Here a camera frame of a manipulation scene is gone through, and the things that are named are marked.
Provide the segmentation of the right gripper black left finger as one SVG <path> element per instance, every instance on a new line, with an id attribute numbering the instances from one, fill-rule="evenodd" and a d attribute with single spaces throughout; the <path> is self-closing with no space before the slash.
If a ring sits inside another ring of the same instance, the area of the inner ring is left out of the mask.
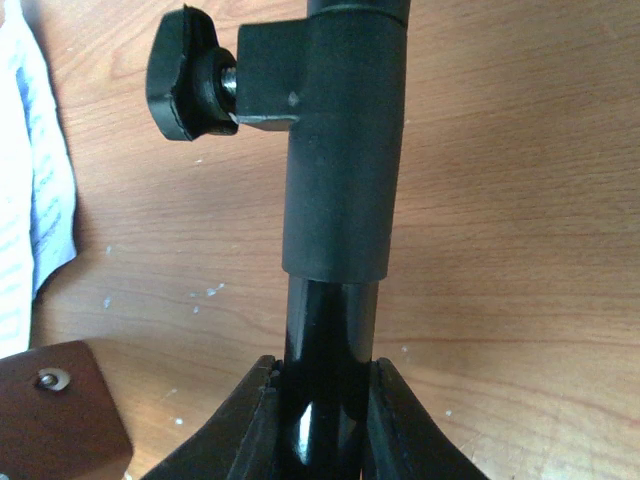
<path id="1" fill-rule="evenodd" d="M 189 439 L 146 479 L 277 479 L 281 362 L 260 357 Z"/>

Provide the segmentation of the white sheet music paper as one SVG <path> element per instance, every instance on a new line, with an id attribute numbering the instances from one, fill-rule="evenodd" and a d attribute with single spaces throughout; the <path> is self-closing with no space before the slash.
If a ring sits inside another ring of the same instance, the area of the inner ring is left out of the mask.
<path id="1" fill-rule="evenodd" d="M 1 26 L 1 356 L 28 348 L 33 258 L 30 241 L 32 160 L 17 81 L 23 14 L 3 1 Z"/>

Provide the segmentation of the black music stand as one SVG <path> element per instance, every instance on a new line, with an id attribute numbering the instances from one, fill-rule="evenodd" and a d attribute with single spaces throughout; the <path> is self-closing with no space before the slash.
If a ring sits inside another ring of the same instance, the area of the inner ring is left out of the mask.
<path id="1" fill-rule="evenodd" d="M 288 134 L 288 274 L 276 470 L 362 469 L 378 287 L 386 277 L 404 128 L 406 1 L 311 1 L 302 19 L 245 24 L 235 52 L 203 11 L 165 14 L 146 73 L 163 136 L 240 125 Z"/>

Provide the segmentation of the brown wooden metronome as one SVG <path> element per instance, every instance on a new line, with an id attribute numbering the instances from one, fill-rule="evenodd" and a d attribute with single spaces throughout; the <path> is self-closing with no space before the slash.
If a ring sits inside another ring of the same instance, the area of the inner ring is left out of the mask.
<path id="1" fill-rule="evenodd" d="M 89 345 L 1 360 L 3 479 L 121 479 L 133 446 Z"/>

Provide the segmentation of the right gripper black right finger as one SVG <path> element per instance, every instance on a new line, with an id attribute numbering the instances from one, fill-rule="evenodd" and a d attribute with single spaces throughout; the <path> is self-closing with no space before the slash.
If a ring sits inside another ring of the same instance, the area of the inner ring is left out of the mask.
<path id="1" fill-rule="evenodd" d="M 484 479 L 440 430 L 394 364 L 371 364 L 364 479 Z"/>

